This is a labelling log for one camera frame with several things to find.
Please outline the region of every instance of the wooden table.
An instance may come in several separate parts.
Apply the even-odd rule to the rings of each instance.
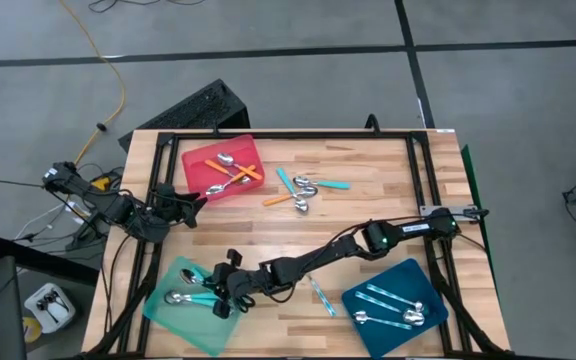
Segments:
[[[428,136],[442,203],[448,206],[471,204],[456,134],[429,130]],[[146,195],[156,138],[157,131],[136,131],[126,161],[122,187],[130,189],[142,200]],[[214,142],[216,140],[183,140],[179,153]],[[160,278],[177,256],[183,255],[211,269],[216,263],[226,261],[226,250],[232,247],[243,255],[242,268],[257,269],[260,261],[302,255],[322,246],[339,230],[369,218],[418,214],[406,146],[402,140],[273,139],[256,140],[256,145],[266,171],[264,186],[244,195],[208,204],[199,213],[199,226],[196,229],[173,227],[164,243]],[[420,153],[417,151],[418,163],[422,166]],[[291,176],[308,175],[318,179],[349,181],[352,188],[320,189],[319,194],[309,200],[310,211],[305,216],[293,209],[292,202],[264,207],[261,204],[263,200],[288,193],[276,176],[277,167],[283,167]],[[425,179],[422,174],[424,194],[428,197]],[[177,192],[187,192],[181,164],[176,166],[174,185]],[[476,225],[460,223],[460,226],[465,235],[482,242]],[[124,236],[119,228],[113,228],[110,232],[104,254],[106,274]],[[129,241],[118,258],[111,301],[115,317],[126,302],[135,248],[136,241]],[[502,348],[509,348],[486,254],[456,238],[453,255],[464,305],[493,342]],[[292,300],[285,304],[276,304],[263,295],[255,295],[258,306],[242,316],[222,356],[367,356],[340,303],[341,294],[407,258],[414,258],[425,267],[427,262],[421,239],[398,245],[387,257],[378,261],[350,258],[315,271],[313,277],[339,313],[336,318],[328,316],[315,291],[305,280],[297,284]],[[148,264],[149,258],[146,257],[145,261]],[[102,337],[105,309],[100,277],[83,342],[84,351]],[[136,346],[140,319],[141,308],[133,319],[129,350]],[[449,326],[453,347],[459,349],[452,310]],[[432,329],[393,350],[389,356],[441,354],[439,332]],[[205,354],[152,323],[146,355]]]

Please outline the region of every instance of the black crate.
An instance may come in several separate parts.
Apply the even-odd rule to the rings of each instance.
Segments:
[[[137,129],[250,129],[246,105],[221,80],[183,99]],[[119,138],[128,152],[132,131]]]

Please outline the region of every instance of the concrete floor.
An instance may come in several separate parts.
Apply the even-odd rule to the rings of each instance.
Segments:
[[[108,55],[403,43],[390,0],[120,3],[105,14],[91,13],[86,2],[69,4]],[[576,39],[576,1],[416,0],[405,6],[417,44]],[[0,60],[93,55],[57,2],[0,0],[2,7]],[[420,53],[419,62],[436,126],[457,129],[473,152],[491,210],[490,246],[513,349],[576,358],[576,319],[566,315],[576,309],[576,225],[561,200],[576,183],[576,48]],[[256,128],[361,126],[370,112],[382,127],[422,126],[405,53],[125,63],[118,69],[127,106],[83,160],[105,169],[125,159],[118,136],[216,78],[247,104]],[[0,68],[0,179],[36,183],[52,162],[73,159],[118,95],[104,65]],[[14,237],[55,205],[39,190],[0,185],[0,236]],[[74,226],[64,218],[52,233]],[[22,275],[20,286],[36,287],[37,276]],[[85,318],[82,323],[31,357],[72,355]]]

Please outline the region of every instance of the red tray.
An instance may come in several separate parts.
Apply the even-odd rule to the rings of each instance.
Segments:
[[[204,163],[204,160],[210,159],[217,164],[217,154],[227,153],[235,159],[235,163],[248,167],[255,165],[257,168],[255,172],[261,175],[261,180],[251,178],[251,182],[245,185],[231,184],[223,192],[208,196],[208,201],[215,201],[226,196],[242,193],[244,191],[254,189],[264,184],[266,178],[264,173],[261,159],[255,147],[255,141],[252,135],[242,135],[234,139],[230,139],[218,144],[202,147],[196,150],[187,151],[181,154],[181,162],[184,165],[186,172],[186,181],[188,183],[189,192],[201,193],[202,197],[206,196],[206,190],[215,184],[224,184],[230,179],[226,174],[223,174]],[[232,174],[238,174],[239,169],[234,166],[226,167],[225,169]]]

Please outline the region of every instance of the yellow cable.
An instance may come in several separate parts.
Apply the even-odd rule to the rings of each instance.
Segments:
[[[112,119],[117,117],[117,115],[119,115],[121,110],[124,108],[124,104],[126,102],[126,85],[124,84],[124,81],[122,80],[121,75],[119,75],[119,71],[117,71],[115,66],[113,64],[111,64],[110,61],[106,60],[106,58],[101,55],[101,52],[99,52],[99,49],[97,49],[97,46],[95,45],[95,42],[92,41],[92,37],[88,33],[88,30],[86,30],[86,27],[84,26],[84,24],[81,23],[81,20],[79,20],[77,15],[75,15],[74,11],[72,11],[72,9],[70,7],[68,7],[68,5],[66,5],[64,0],[59,0],[59,2],[61,3],[61,6],[63,6],[64,9],[66,9],[66,11],[68,11],[70,16],[72,16],[72,18],[75,19],[77,24],[79,24],[81,31],[83,31],[84,34],[86,34],[86,37],[88,38],[88,42],[90,42],[90,46],[92,46],[93,50],[95,50],[95,53],[97,54],[97,57],[99,58],[99,60],[103,61],[104,63],[108,64],[108,66],[110,66],[110,68],[115,73],[115,75],[117,75],[117,79],[119,80],[119,84],[121,85],[121,102],[119,103],[117,110],[115,110],[115,112],[112,113],[112,115],[110,115],[106,120],[104,120],[103,124],[106,125],[109,122],[111,122]],[[79,163],[79,161],[84,156],[86,151],[88,151],[90,144],[92,144],[93,140],[95,139],[95,137],[97,137],[98,134],[99,134],[99,129],[95,130],[95,132],[92,133],[92,135],[88,139],[88,142],[86,143],[86,145],[84,145],[83,149],[81,149],[81,151],[79,152],[79,155],[77,155],[77,158],[75,159],[75,165],[77,165],[77,163]]]

